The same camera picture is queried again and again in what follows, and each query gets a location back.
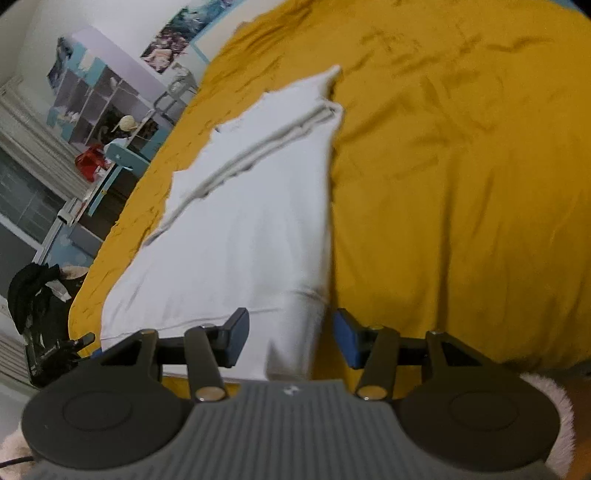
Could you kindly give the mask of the white Nevada sweatshirt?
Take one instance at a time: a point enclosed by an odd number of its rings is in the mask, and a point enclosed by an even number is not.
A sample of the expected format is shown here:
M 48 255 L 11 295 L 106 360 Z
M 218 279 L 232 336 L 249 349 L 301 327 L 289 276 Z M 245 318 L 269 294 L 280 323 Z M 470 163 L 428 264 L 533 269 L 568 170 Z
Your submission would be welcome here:
M 180 337 L 249 311 L 232 381 L 304 379 L 329 303 L 329 164 L 339 67 L 266 92 L 172 176 L 164 212 L 108 293 L 100 343 Z

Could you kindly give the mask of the white cluttered desk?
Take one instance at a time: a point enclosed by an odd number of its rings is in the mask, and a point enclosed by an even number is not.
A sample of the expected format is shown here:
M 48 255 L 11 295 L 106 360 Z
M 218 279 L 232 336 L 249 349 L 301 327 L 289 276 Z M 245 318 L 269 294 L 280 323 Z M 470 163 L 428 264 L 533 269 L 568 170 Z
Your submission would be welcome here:
M 171 128 L 159 125 L 140 150 L 135 152 L 132 149 L 133 142 L 140 138 L 140 133 L 154 115 L 155 113 L 150 111 L 126 142 L 117 144 L 117 147 L 129 151 L 129 154 L 115 156 L 115 159 L 128 158 L 124 160 L 124 164 L 119 165 L 116 162 L 111 162 L 108 168 L 103 170 L 98 179 L 92 183 L 82 200 L 71 199 L 58 212 L 56 220 L 32 260 L 33 263 L 83 267 L 89 267 L 92 264 L 103 240 L 85 227 L 81 221 L 85 217 L 90 218 L 94 215 L 101 201 L 106 198 L 109 188 L 124 170 L 142 175 L 151 159 L 161 148 Z

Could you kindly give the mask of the blue wooden chair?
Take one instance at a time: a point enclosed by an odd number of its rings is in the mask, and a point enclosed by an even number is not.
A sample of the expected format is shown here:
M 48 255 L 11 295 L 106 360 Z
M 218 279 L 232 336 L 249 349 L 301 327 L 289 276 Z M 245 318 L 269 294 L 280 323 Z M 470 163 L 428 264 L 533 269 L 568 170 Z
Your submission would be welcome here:
M 93 188 L 90 200 L 85 209 L 85 213 L 89 217 L 95 213 L 101 201 L 108 193 L 109 188 L 123 170 L 140 178 L 149 166 L 147 159 L 128 149 L 125 144 L 111 142 L 105 147 L 104 152 L 105 157 L 111 160 L 114 165 L 108 169 L 104 178 Z

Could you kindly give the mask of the mustard yellow quilted bedspread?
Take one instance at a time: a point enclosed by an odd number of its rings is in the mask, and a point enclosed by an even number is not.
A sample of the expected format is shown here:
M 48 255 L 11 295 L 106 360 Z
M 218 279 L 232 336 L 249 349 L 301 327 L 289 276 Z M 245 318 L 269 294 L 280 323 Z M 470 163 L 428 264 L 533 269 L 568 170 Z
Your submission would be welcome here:
M 335 301 L 526 369 L 587 360 L 590 21 L 551 1 L 288 1 L 239 29 L 100 249 L 70 332 L 99 331 L 171 174 L 215 125 L 335 64 Z

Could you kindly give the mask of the red bag on desk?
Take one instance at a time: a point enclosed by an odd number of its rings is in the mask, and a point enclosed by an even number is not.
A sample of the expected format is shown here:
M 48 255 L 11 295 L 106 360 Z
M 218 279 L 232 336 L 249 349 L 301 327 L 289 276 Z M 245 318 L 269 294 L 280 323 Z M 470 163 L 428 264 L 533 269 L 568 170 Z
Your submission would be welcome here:
M 75 158 L 75 166 L 88 182 L 94 182 L 101 171 L 110 167 L 110 163 L 105 158 L 103 145 L 93 144 Z

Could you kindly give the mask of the lavender cubby bookshelf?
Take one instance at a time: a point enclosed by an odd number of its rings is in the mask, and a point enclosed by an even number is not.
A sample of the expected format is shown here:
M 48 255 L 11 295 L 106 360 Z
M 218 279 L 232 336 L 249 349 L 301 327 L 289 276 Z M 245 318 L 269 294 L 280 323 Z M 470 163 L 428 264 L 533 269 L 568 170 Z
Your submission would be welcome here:
M 65 58 L 47 125 L 79 152 L 99 142 L 107 117 L 141 121 L 164 93 L 164 85 L 99 30 L 88 27 L 61 38 Z

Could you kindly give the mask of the anime wall poster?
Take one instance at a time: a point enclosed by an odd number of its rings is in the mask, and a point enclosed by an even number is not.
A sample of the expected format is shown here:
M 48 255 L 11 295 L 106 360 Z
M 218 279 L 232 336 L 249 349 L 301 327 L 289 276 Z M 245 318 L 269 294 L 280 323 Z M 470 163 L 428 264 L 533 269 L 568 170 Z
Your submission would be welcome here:
M 240 1 L 189 1 L 152 38 L 140 59 L 157 74 L 163 74 L 189 44 Z

